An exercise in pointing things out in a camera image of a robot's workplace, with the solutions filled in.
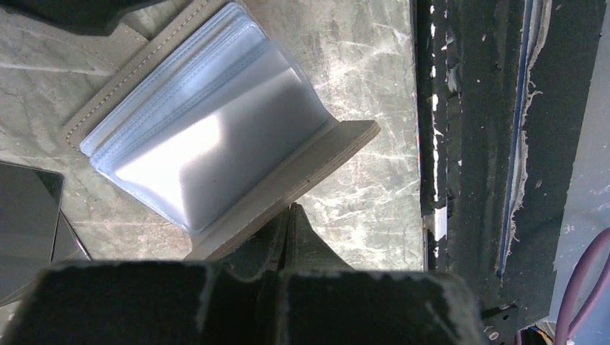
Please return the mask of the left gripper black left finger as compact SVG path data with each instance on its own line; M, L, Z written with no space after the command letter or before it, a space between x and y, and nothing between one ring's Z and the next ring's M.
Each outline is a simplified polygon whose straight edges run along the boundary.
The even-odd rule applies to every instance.
M271 344L281 211L212 261L72 261L36 280L3 344Z

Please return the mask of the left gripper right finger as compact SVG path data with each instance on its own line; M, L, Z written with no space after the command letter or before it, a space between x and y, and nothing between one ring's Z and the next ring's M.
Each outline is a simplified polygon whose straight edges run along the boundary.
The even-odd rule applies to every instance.
M484 344L481 312L456 275L354 270L295 203L281 271L282 344Z

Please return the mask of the black card wallet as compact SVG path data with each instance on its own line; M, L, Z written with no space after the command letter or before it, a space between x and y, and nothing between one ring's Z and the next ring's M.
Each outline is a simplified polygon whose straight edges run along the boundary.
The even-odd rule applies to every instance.
M1 306L21 300L37 274L66 260L90 260L60 206L61 173L1 163Z

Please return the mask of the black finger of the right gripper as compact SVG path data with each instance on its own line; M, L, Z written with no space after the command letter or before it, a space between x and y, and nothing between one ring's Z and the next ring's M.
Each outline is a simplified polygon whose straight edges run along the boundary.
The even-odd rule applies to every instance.
M161 0L1 0L1 8L77 35L109 36L128 13Z

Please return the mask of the grey card holder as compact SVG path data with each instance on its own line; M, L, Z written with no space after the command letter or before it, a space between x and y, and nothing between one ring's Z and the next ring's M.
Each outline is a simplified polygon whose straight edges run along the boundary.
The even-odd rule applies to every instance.
M288 50L238 1L193 1L66 124L109 182L216 259L380 131L325 109Z

